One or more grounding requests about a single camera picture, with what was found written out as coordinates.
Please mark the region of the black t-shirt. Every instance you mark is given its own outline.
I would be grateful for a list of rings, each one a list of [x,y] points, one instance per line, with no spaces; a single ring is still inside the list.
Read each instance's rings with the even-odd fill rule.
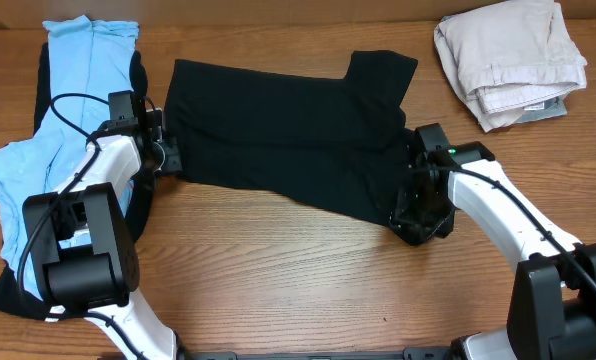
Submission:
[[[177,60],[165,117],[182,175],[384,225],[408,167],[401,103],[416,67],[388,50],[354,52],[340,79]]]

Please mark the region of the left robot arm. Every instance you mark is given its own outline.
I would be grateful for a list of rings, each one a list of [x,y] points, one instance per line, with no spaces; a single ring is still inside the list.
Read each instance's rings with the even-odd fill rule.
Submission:
[[[139,289],[135,240],[119,199],[137,175],[180,168],[177,146],[164,140],[164,116],[148,97],[109,94],[109,120],[84,135],[81,163],[55,190],[28,197],[28,236],[16,271],[25,294],[33,275],[47,322],[84,319],[127,359],[187,359],[177,333],[164,325]]]

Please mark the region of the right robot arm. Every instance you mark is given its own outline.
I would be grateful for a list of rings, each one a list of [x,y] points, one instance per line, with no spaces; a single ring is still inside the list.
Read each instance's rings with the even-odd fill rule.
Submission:
[[[449,143],[442,127],[415,130],[411,164],[390,228],[411,245],[445,237],[466,213],[515,274],[504,327],[448,346],[411,347],[406,359],[596,359],[596,243],[542,214],[480,142]]]

